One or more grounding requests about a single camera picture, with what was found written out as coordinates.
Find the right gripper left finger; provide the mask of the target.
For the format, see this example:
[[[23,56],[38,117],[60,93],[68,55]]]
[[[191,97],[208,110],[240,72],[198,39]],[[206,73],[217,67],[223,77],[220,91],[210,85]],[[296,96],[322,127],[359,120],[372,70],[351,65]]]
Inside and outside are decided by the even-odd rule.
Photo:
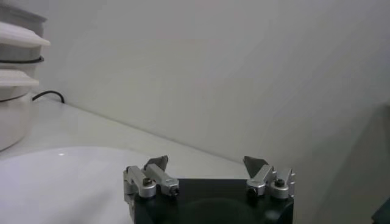
[[[160,192],[169,197],[180,193],[179,180],[169,176],[165,170],[169,158],[167,155],[151,158],[142,169],[128,166],[123,172],[124,194],[137,195],[141,198],[153,198]]]

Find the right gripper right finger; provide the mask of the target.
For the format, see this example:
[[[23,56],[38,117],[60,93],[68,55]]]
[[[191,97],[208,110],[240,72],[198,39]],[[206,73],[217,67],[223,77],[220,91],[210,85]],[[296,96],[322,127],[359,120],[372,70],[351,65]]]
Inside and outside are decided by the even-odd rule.
[[[264,159],[244,156],[243,163],[249,174],[246,192],[250,198],[270,195],[278,200],[294,198],[296,174],[292,169],[276,170]]]

